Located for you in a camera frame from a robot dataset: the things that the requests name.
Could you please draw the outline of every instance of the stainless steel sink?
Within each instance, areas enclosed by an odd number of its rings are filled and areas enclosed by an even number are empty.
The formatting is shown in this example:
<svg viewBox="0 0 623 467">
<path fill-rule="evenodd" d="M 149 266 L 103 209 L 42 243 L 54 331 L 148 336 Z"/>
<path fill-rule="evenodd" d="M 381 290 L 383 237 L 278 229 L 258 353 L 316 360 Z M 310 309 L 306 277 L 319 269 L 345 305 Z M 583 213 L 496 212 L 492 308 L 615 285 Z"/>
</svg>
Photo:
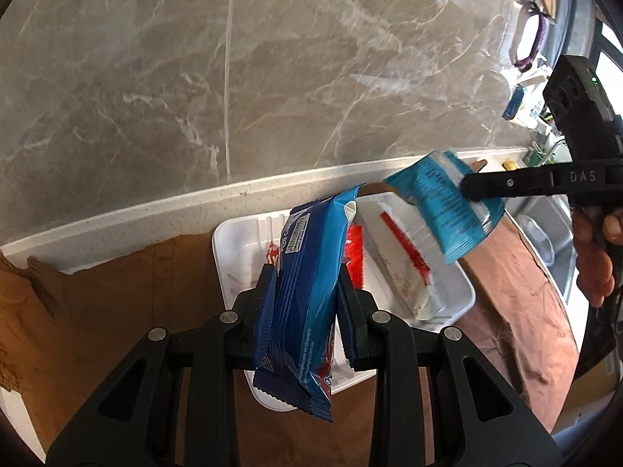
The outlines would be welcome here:
<svg viewBox="0 0 623 467">
<path fill-rule="evenodd" d="M 531 217 L 545 232 L 554 248 L 554 264 L 547 269 L 563 301 L 568 303 L 575 270 L 575 249 L 571 233 L 571 213 L 564 195 L 553 197 L 509 198 L 507 212 Z"/>
</svg>

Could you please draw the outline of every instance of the metal screw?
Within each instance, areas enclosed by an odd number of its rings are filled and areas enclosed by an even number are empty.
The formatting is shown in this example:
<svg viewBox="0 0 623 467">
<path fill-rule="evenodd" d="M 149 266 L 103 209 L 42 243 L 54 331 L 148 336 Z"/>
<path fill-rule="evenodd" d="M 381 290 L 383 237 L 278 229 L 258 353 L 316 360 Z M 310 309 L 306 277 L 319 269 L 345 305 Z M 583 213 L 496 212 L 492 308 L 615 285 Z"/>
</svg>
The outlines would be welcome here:
<svg viewBox="0 0 623 467">
<path fill-rule="evenodd" d="M 443 335 L 450 341 L 457 341 L 463 336 L 463 333 L 457 327 L 451 326 L 443 331 Z"/>
<path fill-rule="evenodd" d="M 147 334 L 150 341 L 162 341 L 166 337 L 166 330 L 161 327 L 152 328 Z"/>
<path fill-rule="evenodd" d="M 235 323 L 238 321 L 238 313 L 236 311 L 225 311 L 219 316 L 221 323 Z"/>
<path fill-rule="evenodd" d="M 372 319 L 375 323 L 388 323 L 391 320 L 391 316 L 387 311 L 376 311 L 372 313 Z"/>
</svg>

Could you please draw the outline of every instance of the red and white package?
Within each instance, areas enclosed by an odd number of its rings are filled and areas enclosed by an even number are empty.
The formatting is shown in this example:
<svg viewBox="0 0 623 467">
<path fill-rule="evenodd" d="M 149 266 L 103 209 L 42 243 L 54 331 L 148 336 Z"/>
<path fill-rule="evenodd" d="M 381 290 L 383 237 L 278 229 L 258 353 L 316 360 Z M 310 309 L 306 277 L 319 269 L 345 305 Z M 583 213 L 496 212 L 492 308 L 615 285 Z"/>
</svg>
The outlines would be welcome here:
<svg viewBox="0 0 623 467">
<path fill-rule="evenodd" d="M 344 259 L 353 286 L 363 288 L 363 226 L 350 225 L 347 231 L 347 242 L 344 246 Z"/>
<path fill-rule="evenodd" d="M 272 263 L 272 265 L 277 266 L 276 264 L 278 260 L 279 260 L 279 246 L 271 240 L 269 244 L 269 248 L 266 251 L 266 263 Z"/>
<path fill-rule="evenodd" d="M 427 321 L 435 313 L 428 307 L 433 293 L 431 269 L 409 237 L 376 202 L 357 204 L 357 216 L 366 228 L 366 249 L 412 316 L 404 320 Z"/>
</svg>

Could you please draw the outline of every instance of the marble wall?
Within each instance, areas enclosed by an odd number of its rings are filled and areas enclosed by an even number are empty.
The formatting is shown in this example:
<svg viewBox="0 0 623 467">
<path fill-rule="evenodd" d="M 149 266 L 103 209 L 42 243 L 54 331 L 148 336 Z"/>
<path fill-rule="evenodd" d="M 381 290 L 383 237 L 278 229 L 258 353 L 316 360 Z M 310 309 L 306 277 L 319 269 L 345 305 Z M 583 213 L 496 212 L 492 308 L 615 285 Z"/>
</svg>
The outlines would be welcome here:
<svg viewBox="0 0 623 467">
<path fill-rule="evenodd" d="M 500 117 L 525 0 L 14 0 L 0 242 L 202 188 L 526 144 Z"/>
</svg>

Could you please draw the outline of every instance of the brown fabric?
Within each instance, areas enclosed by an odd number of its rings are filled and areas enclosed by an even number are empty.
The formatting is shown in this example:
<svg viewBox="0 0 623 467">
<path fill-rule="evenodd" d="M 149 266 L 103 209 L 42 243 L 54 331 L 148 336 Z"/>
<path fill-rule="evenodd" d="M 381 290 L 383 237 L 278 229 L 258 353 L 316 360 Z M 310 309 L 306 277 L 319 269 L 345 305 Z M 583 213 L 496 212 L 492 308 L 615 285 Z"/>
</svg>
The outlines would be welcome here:
<svg viewBox="0 0 623 467">
<path fill-rule="evenodd" d="M 70 276 L 28 263 L 0 261 L 0 384 L 22 394 L 44 449 L 150 328 L 194 328 L 223 309 L 210 234 Z"/>
<path fill-rule="evenodd" d="M 550 432 L 579 356 L 558 293 L 506 217 L 462 265 L 477 300 L 456 326 Z"/>
<path fill-rule="evenodd" d="M 560 410 L 557 402 L 565 399 L 577 351 L 570 349 L 569 326 L 551 298 L 551 286 L 525 258 L 516 234 L 513 240 L 498 227 L 466 259 L 479 294 L 460 327 L 549 423 Z M 501 283 L 481 271 L 499 275 Z M 520 283 L 511 278 L 515 271 Z M 520 284 L 521 291 L 513 289 Z M 172 332 L 193 328 L 222 308 L 209 234 L 177 237 L 71 276 L 36 260 L 23 271 L 1 259 L 0 384 L 21 392 L 48 449 L 145 332 L 154 326 Z M 558 367 L 553 372 L 551 364 Z M 265 409 L 237 375 L 242 465 L 367 465 L 374 385 L 368 380 L 335 395 L 331 425 L 300 411 Z M 427 434 L 430 446 L 429 428 Z"/>
</svg>

